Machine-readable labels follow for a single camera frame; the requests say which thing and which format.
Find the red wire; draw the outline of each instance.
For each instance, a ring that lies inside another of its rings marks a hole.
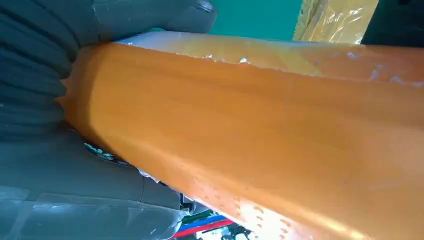
[[[225,220],[222,220],[222,221],[206,224],[206,225],[203,225],[203,226],[189,228],[187,230],[177,232],[172,237],[172,239],[184,237],[184,236],[191,235],[191,234],[195,234],[197,232],[203,232],[203,231],[206,231],[206,230],[222,228],[222,227],[228,226],[228,225],[233,224],[233,223],[234,222],[231,221],[230,219],[225,219]]]

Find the machine part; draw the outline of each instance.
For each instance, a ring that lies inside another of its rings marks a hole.
[[[362,44],[424,47],[424,1],[380,0]]]
[[[197,0],[196,4],[161,27],[168,31],[208,33],[217,16],[217,9],[209,0]]]
[[[179,199],[181,199],[181,202],[180,202],[181,209],[185,209],[185,210],[187,210],[189,212],[192,212],[195,209],[194,202],[193,201],[185,202],[184,201],[184,195],[182,193],[180,193],[180,198]]]
[[[266,239],[422,239],[424,49],[140,38],[65,83],[93,142]]]
[[[136,7],[135,3],[137,2],[93,0],[92,10],[98,22],[98,32],[101,33],[98,38],[100,40],[119,39],[129,37],[136,32],[146,32],[152,26],[158,27],[177,18],[182,12],[193,6],[196,0],[138,1],[142,7]]]
[[[60,135],[60,141],[72,143],[68,150],[87,153],[74,131]],[[31,150],[24,144],[9,148]],[[42,149],[40,143],[36,150]],[[69,158],[62,148],[53,151],[55,158],[2,158],[0,239],[162,240],[189,214],[180,210],[179,194],[140,176],[135,168],[89,154]]]
[[[212,210],[206,210],[206,211],[202,211],[200,213],[194,214],[192,216],[186,216],[184,217],[184,219],[182,220],[182,224],[190,224],[199,220],[203,220],[206,219],[210,216],[212,216],[214,213],[214,211]]]
[[[109,163],[116,164],[116,165],[123,166],[123,167],[134,168],[134,166],[131,165],[131,163],[123,160],[122,158],[120,158],[118,156],[115,156],[114,154],[112,154],[112,153],[110,153],[106,150],[103,150],[101,147],[97,146],[94,143],[86,141],[86,142],[84,142],[84,146],[87,148],[87,150],[90,153],[92,153],[93,155],[95,155],[96,157],[98,157],[101,160],[105,160],[105,161],[108,161]]]

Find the white residue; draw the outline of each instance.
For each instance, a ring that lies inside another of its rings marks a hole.
[[[358,55],[356,55],[355,53],[353,53],[353,52],[348,52],[347,53],[347,56],[350,58],[350,59],[358,59],[359,58],[359,56]]]
[[[247,59],[247,57],[242,57],[240,59],[240,61],[238,62],[239,64],[250,64],[249,60]]]
[[[147,172],[145,172],[145,171],[141,170],[140,168],[138,168],[138,171],[140,172],[140,174],[141,174],[143,177],[145,177],[145,178],[150,178],[150,179],[152,179],[153,181],[155,181],[156,183],[159,183],[159,182],[160,182],[157,178],[155,178],[155,177],[151,176],[150,174],[148,174]]]
[[[371,77],[369,79],[371,80],[376,80],[377,78],[379,78],[380,73],[377,69],[374,69],[371,73]]]
[[[397,75],[392,76],[389,80],[389,83],[397,83],[397,84],[404,84],[404,80],[402,80],[402,78],[400,78]]]
[[[412,86],[417,87],[417,88],[422,88],[424,87],[424,81],[413,81],[411,82]]]

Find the green background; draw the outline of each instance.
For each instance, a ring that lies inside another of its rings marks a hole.
[[[302,0],[211,0],[218,10],[212,34],[291,41]]]

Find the transparent plastic wrap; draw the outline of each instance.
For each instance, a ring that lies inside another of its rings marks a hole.
[[[423,49],[120,43],[81,52],[65,81],[66,118],[93,142],[263,239],[424,236]]]
[[[360,44],[378,0],[303,0],[295,41]]]

